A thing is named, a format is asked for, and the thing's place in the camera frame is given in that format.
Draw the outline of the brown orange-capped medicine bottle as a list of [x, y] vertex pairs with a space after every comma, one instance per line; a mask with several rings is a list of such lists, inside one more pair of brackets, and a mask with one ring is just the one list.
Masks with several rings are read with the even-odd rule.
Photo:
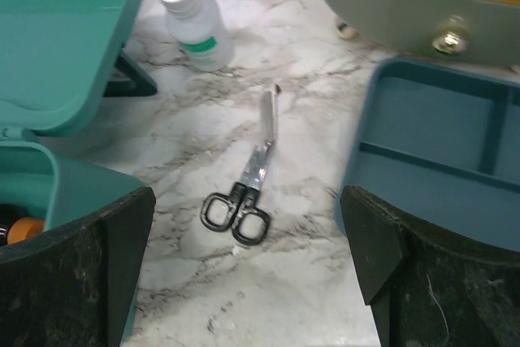
[[35, 218], [20, 206], [1, 204], [1, 247], [40, 234], [45, 221]]

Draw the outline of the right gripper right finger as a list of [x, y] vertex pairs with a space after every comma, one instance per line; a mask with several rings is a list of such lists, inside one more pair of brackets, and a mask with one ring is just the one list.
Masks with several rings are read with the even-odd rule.
[[517, 346], [519, 253], [451, 232], [357, 186], [340, 197], [382, 346]]

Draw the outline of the clear white-capped bottle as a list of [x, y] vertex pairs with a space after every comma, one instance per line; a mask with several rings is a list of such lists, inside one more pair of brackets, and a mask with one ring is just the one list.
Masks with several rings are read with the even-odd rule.
[[214, 72], [232, 61], [234, 43], [216, 0], [159, 1], [167, 29], [195, 67]]

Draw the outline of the teal medicine kit box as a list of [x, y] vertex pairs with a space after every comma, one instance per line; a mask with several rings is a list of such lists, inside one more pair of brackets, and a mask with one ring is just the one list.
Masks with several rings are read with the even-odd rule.
[[147, 187], [43, 143], [79, 132], [104, 98], [156, 93], [124, 53], [140, 4], [1, 0], [1, 204], [43, 219], [43, 232]]

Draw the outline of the blue divided tray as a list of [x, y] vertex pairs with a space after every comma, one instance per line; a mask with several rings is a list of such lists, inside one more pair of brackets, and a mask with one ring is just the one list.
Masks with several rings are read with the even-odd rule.
[[519, 85], [405, 58], [373, 72], [342, 185], [519, 248]]

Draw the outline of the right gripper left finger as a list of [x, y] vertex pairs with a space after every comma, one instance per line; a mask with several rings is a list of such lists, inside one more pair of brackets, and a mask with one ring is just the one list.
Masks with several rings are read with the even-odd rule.
[[154, 216], [151, 188], [1, 249], [3, 346], [118, 346]]

